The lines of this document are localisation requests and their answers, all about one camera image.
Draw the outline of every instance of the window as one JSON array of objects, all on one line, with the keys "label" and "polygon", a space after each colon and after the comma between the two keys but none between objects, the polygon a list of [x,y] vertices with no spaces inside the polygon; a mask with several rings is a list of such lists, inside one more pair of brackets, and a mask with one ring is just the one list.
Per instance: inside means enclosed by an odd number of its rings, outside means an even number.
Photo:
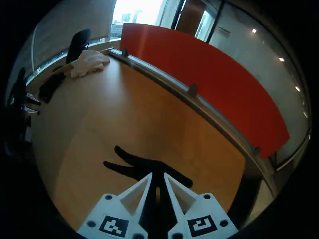
[{"label": "window", "polygon": [[198,26],[197,32],[195,37],[202,40],[206,41],[209,35],[210,30],[213,27],[213,21],[214,19],[208,12],[204,12],[201,22]]},{"label": "window", "polygon": [[205,3],[207,4],[207,7],[195,34],[195,37],[202,41],[207,41],[220,6],[220,1],[217,0]]},{"label": "window", "polygon": [[110,39],[121,38],[125,22],[156,25],[163,0],[117,0],[113,13]]}]

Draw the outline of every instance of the wooden desk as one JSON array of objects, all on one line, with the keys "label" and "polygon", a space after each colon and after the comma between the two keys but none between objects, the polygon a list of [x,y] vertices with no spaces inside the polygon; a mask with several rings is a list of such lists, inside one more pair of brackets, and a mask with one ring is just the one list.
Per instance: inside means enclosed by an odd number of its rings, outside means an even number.
[{"label": "wooden desk", "polygon": [[119,145],[162,160],[211,192],[228,211],[245,160],[213,126],[168,91],[114,58],[99,73],[66,79],[32,122],[38,168],[65,220],[77,230],[104,193],[134,179],[103,166],[126,165]]}]

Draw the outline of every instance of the black office chair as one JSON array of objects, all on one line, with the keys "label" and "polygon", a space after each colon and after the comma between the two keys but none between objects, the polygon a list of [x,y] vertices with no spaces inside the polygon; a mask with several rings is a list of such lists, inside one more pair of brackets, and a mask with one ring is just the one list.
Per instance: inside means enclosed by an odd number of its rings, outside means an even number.
[{"label": "black office chair", "polygon": [[87,50],[90,37],[90,29],[79,31],[73,36],[67,53],[67,64],[78,59],[83,50]]},{"label": "black office chair", "polygon": [[[76,33],[72,40],[67,53],[67,64],[79,58],[83,50],[89,47],[89,39],[91,37],[91,29],[84,29]],[[53,72],[62,66],[55,67]],[[64,82],[65,75],[63,73],[51,76],[40,88],[39,98],[45,103],[49,103],[55,90]]]},{"label": "black office chair", "polygon": [[7,152],[16,158],[23,158],[23,151],[28,145],[25,141],[26,129],[31,127],[31,116],[39,111],[26,107],[26,103],[41,105],[41,102],[26,92],[26,69],[19,71],[17,81],[12,87],[5,108],[4,138]]}]

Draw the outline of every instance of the cloth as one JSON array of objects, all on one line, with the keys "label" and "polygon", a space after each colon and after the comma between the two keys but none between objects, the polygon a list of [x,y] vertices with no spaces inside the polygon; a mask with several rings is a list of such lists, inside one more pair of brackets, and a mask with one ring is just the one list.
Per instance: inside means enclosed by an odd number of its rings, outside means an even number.
[{"label": "cloth", "polygon": [[82,51],[79,58],[71,62],[74,66],[74,69],[71,71],[71,78],[85,76],[94,71],[102,71],[108,62],[110,62],[110,58],[101,52]]}]

